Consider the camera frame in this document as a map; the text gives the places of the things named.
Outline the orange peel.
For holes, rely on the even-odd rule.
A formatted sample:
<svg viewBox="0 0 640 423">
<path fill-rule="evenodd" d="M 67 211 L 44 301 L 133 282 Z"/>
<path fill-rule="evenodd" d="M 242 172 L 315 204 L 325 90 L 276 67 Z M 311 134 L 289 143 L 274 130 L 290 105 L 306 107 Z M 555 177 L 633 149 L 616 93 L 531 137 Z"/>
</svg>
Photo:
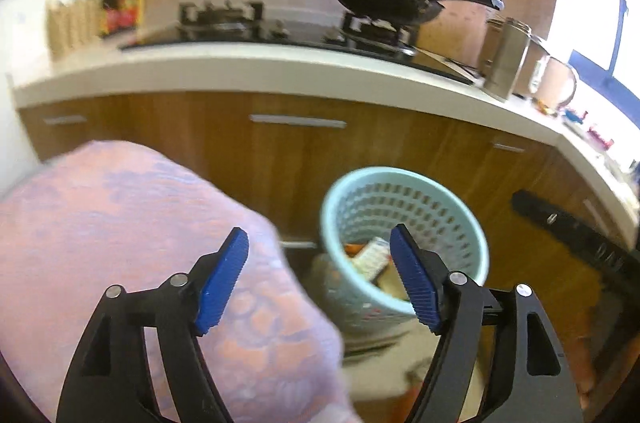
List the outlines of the orange peel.
<svg viewBox="0 0 640 423">
<path fill-rule="evenodd" d="M 393 264 L 387 265 L 374 283 L 383 293 L 392 296 L 394 299 L 408 302 L 408 294 Z"/>
</svg>

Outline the wooden kitchen cabinets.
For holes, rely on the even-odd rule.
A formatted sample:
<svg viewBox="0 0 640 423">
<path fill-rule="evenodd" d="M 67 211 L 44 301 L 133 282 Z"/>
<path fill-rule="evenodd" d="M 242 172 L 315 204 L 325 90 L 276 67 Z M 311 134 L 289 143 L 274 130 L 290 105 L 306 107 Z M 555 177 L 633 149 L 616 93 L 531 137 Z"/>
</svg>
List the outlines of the wooden kitchen cabinets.
<svg viewBox="0 0 640 423">
<path fill-rule="evenodd" d="M 18 114 L 41 160 L 90 140 L 140 143 L 297 239 L 317 234 L 322 198 L 346 172 L 418 172 L 454 192 L 480 222 L 492 287 L 531 285 L 564 343 L 588 332 L 597 273 L 510 205 L 525 189 L 590 224 L 612 224 L 585 178 L 548 143 L 422 112 L 285 94 L 115 94 L 26 106 Z"/>
</svg>

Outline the beige kettle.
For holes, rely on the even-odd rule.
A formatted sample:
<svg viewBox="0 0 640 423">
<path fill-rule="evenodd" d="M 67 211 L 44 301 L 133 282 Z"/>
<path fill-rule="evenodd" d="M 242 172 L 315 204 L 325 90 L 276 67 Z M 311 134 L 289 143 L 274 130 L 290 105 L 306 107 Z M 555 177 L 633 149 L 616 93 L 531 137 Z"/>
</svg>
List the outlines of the beige kettle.
<svg viewBox="0 0 640 423">
<path fill-rule="evenodd" d="M 578 82 L 578 73 L 570 64 L 550 57 L 533 99 L 544 109 L 558 111 L 573 100 Z"/>
</svg>

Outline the light blue plastic basket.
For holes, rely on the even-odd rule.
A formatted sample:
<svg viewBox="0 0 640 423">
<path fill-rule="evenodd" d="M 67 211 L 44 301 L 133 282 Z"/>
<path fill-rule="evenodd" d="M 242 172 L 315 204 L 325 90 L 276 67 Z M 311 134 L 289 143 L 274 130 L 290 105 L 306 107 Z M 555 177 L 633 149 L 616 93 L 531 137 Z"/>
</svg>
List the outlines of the light blue plastic basket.
<svg viewBox="0 0 640 423">
<path fill-rule="evenodd" d="M 450 273 L 477 285 L 488 277 L 488 243 L 460 198 L 410 170 L 373 166 L 332 184 L 320 212 L 326 271 L 321 304 L 341 329 L 374 333 L 411 319 L 437 331 L 446 320 L 444 286 Z M 349 243 L 382 243 L 408 299 L 384 292 L 346 253 Z"/>
</svg>

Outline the steel pot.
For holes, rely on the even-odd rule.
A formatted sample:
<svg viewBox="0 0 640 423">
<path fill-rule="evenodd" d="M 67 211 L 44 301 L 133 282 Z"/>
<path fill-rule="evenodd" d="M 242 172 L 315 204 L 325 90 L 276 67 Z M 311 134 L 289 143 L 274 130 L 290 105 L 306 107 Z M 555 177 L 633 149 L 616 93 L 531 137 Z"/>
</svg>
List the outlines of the steel pot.
<svg viewBox="0 0 640 423">
<path fill-rule="evenodd" d="M 487 21 L 485 42 L 480 50 L 480 71 L 484 76 L 483 90 L 492 97 L 506 101 L 524 64 L 532 28 L 517 19 Z"/>
</svg>

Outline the wooden cutting board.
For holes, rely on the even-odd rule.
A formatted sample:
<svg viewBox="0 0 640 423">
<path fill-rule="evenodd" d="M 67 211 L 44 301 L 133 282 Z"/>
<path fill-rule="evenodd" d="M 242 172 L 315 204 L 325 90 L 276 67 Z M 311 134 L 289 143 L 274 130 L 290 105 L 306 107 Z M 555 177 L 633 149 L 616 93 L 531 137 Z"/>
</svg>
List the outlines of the wooden cutting board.
<svg viewBox="0 0 640 423">
<path fill-rule="evenodd" d="M 461 64 L 475 66 L 486 35 L 489 10 L 461 1 L 443 1 L 438 17 L 420 27 L 416 45 Z"/>
</svg>

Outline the white countertop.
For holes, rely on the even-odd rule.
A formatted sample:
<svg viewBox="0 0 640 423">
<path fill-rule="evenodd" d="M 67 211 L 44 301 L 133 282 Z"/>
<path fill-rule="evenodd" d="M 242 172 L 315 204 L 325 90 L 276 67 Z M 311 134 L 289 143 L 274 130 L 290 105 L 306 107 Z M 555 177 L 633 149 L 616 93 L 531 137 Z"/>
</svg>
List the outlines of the white countertop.
<svg viewBox="0 0 640 423">
<path fill-rule="evenodd" d="M 584 178 L 626 238 L 639 204 L 585 141 L 511 99 L 418 68 L 344 52 L 264 44 L 89 48 L 32 71 L 9 73 L 17 106 L 153 91 L 246 91 L 378 104 L 465 120 L 554 146 Z"/>
</svg>

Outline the beige utensil holder basket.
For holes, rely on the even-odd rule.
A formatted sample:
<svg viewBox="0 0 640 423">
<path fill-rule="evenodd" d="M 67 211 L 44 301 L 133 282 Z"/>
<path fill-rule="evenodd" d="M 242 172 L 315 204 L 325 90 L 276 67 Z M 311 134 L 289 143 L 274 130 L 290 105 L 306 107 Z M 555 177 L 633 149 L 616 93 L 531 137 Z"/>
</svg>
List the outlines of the beige utensil holder basket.
<svg viewBox="0 0 640 423">
<path fill-rule="evenodd" d="M 102 0 L 48 1 L 46 32 L 50 58 L 62 60 L 101 37 Z"/>
</svg>

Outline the black gas stove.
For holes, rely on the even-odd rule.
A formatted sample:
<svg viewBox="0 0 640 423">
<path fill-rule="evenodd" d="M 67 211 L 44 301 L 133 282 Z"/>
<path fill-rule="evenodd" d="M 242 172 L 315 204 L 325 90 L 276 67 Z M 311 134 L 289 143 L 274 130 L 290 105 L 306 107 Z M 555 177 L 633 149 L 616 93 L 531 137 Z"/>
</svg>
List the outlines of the black gas stove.
<svg viewBox="0 0 640 423">
<path fill-rule="evenodd" d="M 305 22 L 268 18 L 265 4 L 247 1 L 215 6 L 182 2 L 175 24 L 145 34 L 120 46 L 122 50 L 198 42 L 249 42 L 333 50 L 356 54 L 410 68 L 429 71 L 463 85 L 476 83 L 474 74 L 461 65 L 419 49 L 416 30 L 394 27 L 386 22 L 360 19 L 345 12 L 338 19 Z"/>
</svg>

